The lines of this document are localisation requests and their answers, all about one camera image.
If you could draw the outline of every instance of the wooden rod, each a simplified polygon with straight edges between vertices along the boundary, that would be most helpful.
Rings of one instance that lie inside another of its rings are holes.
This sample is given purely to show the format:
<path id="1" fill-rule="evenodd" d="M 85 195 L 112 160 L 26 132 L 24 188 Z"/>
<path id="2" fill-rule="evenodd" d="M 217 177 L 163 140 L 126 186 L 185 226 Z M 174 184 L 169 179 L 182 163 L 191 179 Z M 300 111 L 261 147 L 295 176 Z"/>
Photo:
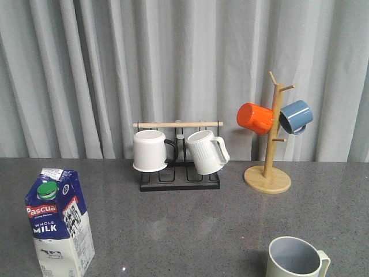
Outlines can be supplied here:
<path id="1" fill-rule="evenodd" d="M 182 127 L 218 127 L 223 126 L 222 121 L 215 122 L 165 122 L 165 123 L 134 123 L 134 128 L 182 128 Z"/>

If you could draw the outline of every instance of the wooden mug tree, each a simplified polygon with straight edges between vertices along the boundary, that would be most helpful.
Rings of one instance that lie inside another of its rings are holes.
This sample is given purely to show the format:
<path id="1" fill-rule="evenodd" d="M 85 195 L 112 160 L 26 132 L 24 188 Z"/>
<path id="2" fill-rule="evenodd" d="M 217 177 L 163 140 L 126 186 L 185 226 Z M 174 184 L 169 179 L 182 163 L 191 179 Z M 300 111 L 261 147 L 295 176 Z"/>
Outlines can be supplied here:
<path id="1" fill-rule="evenodd" d="M 289 176 L 275 167 L 273 167 L 273 158 L 276 151 L 276 142 L 286 142 L 285 138 L 277 138 L 279 127 L 279 114 L 281 110 L 284 91 L 294 88 L 294 85 L 285 87 L 284 84 L 277 83 L 273 73 L 269 72 L 274 84 L 273 96 L 273 115 L 274 121 L 268 134 L 268 144 L 266 147 L 265 164 L 263 166 L 253 166 L 244 172 L 244 180 L 252 188 L 265 193 L 282 193 L 291 186 Z"/>

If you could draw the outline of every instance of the black mug handle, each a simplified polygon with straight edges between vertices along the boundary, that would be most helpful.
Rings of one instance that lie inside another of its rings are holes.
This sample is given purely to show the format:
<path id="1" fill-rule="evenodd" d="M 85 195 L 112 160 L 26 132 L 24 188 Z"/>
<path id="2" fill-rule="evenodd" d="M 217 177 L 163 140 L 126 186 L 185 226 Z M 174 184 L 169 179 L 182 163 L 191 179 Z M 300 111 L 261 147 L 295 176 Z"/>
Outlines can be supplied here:
<path id="1" fill-rule="evenodd" d="M 177 160 L 177 158 L 178 158 L 178 146 L 175 144 L 174 141 L 167 140 L 167 139 L 164 140 L 164 143 L 169 144 L 170 146 L 173 146 L 173 149 L 174 149 L 174 158 L 173 159 L 166 159 L 165 160 L 165 163 L 171 164 L 171 163 L 175 162 L 175 160 Z"/>

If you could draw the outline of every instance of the round wooden base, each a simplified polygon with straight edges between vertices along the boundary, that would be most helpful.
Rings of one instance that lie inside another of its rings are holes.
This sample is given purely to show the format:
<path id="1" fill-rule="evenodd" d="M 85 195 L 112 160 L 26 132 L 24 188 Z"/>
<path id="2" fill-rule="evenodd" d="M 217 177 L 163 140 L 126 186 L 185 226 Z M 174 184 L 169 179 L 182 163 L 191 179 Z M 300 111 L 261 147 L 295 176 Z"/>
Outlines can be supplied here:
<path id="1" fill-rule="evenodd" d="M 282 193 L 291 186 L 291 179 L 282 170 L 272 167 L 269 178 L 263 176 L 264 166 L 253 166 L 248 168 L 243 178 L 252 188 L 265 193 Z"/>

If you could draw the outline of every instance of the black metal mug rack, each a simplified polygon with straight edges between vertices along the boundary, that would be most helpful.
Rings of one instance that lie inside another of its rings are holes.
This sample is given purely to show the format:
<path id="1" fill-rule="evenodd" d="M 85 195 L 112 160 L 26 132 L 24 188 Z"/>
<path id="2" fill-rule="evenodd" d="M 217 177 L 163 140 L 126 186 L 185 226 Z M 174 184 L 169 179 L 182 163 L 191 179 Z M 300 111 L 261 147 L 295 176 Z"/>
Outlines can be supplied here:
<path id="1" fill-rule="evenodd" d="M 194 132 L 202 128 L 216 128 L 216 136 L 220 135 L 223 122 L 181 122 L 172 123 L 140 123 L 133 125 L 139 132 L 142 129 L 174 128 L 174 142 L 182 147 L 183 160 L 175 159 L 165 169 L 157 172 L 141 172 L 140 191 L 152 192 L 163 190 L 195 190 L 220 189 L 218 172 L 209 175 L 199 175 L 192 161 L 187 159 L 186 136 L 184 128 L 194 128 Z"/>

